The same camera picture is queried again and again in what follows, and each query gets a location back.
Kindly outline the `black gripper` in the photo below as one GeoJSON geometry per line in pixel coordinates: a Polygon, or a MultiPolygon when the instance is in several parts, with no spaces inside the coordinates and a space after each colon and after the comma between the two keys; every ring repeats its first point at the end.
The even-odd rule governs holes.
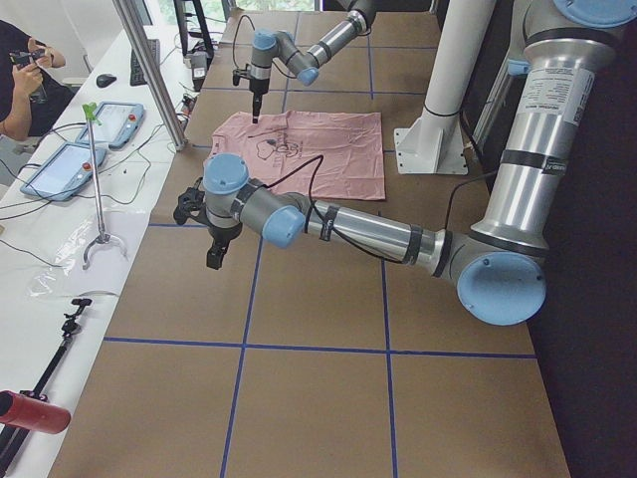
{"type": "Polygon", "coordinates": [[[210,226],[208,231],[212,237],[212,245],[206,254],[206,266],[210,269],[220,270],[230,243],[238,238],[242,232],[243,225],[237,224],[230,228],[210,226]]]}
{"type": "Polygon", "coordinates": [[[269,92],[269,80],[252,78],[250,91],[253,93],[252,124],[258,124],[263,96],[269,92]]]}

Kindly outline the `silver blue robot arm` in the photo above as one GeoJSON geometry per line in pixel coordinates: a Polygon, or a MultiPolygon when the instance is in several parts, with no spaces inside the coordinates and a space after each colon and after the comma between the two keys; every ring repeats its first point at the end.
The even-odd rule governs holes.
{"type": "MultiPolygon", "coordinates": [[[[450,1],[423,111],[410,128],[394,132],[399,172],[436,173],[456,130],[469,80],[497,1],[450,1]]],[[[303,85],[354,38],[371,32],[376,1],[338,1],[345,20],[301,52],[286,31],[257,30],[252,56],[233,71],[253,94],[252,120],[259,118],[275,59],[303,85]]],[[[275,194],[277,184],[251,178],[243,158],[218,153],[204,161],[203,191],[195,192],[194,219],[212,236],[206,265],[220,269],[230,242],[248,226],[287,248],[303,231],[320,240],[340,240],[374,258],[426,268],[456,287],[463,307],[477,319],[507,326],[531,318],[545,300],[540,264],[548,252],[543,228],[551,201],[566,174],[568,157],[595,74],[610,64],[626,25],[636,20],[636,1],[514,1],[512,36],[515,75],[526,75],[490,200],[468,235],[433,232],[315,200],[275,194]]]]}
{"type": "Polygon", "coordinates": [[[272,68],[281,60],[293,77],[304,86],[319,77],[319,69],[355,38],[369,34],[377,14],[375,1],[339,1],[347,11],[344,20],[335,25],[305,52],[286,31],[257,29],[252,41],[251,60],[244,69],[233,71],[233,84],[241,79],[249,82],[253,94],[252,123],[258,123],[263,96],[269,92],[272,68]]]}

